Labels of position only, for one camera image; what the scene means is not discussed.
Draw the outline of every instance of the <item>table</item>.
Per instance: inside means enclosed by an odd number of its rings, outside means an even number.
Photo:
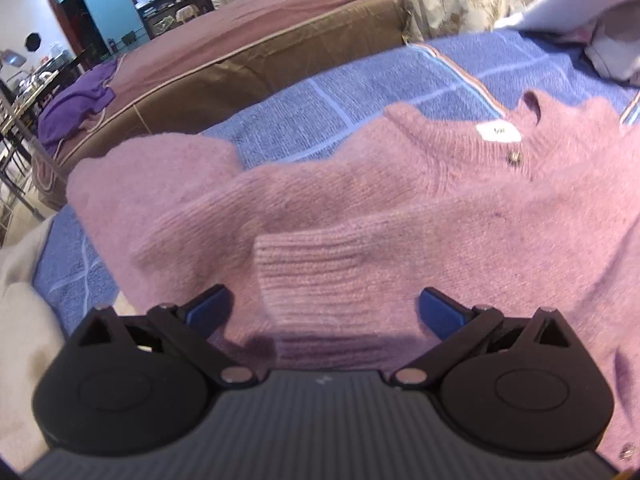
[[[18,118],[21,118],[35,104],[36,99],[40,96],[40,94],[47,87],[47,85],[56,78],[58,73],[59,71],[56,70],[53,74],[47,77],[47,79],[42,83],[42,85],[40,85],[38,89],[33,94],[31,94],[31,96],[23,104],[21,104],[17,108],[14,108],[14,113]],[[14,127],[14,118],[7,117],[2,123],[2,127],[0,127],[0,135],[6,136],[8,133],[11,132],[11,128],[13,127]]]

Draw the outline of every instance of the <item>ribbed cuff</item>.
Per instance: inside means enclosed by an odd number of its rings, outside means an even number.
[[[254,262],[278,366],[391,370],[405,364],[408,352],[424,350],[415,313],[392,312],[376,292],[381,284],[370,281],[375,270],[366,262],[377,229],[368,227],[256,240]],[[408,325],[414,330],[400,335],[398,326]]]

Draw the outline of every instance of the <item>floor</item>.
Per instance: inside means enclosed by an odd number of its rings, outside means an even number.
[[[42,216],[48,218],[56,213],[53,209],[49,209],[38,200],[38,191],[31,183],[28,184],[27,189],[29,189],[26,195],[28,202],[33,205]],[[35,218],[25,206],[16,202],[14,213],[9,220],[7,233],[2,246],[9,247],[17,244],[27,233],[35,229],[38,225],[40,225],[40,221]]]

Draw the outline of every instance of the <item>sweater collar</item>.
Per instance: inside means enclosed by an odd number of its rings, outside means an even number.
[[[511,167],[531,176],[556,149],[564,132],[553,107],[558,103],[539,91],[526,91],[515,110],[502,120],[522,134],[520,142],[484,140],[476,126],[479,121],[432,121],[416,108],[395,104],[385,109],[385,116],[398,124],[426,152],[445,160],[447,165],[483,166],[488,170]]]

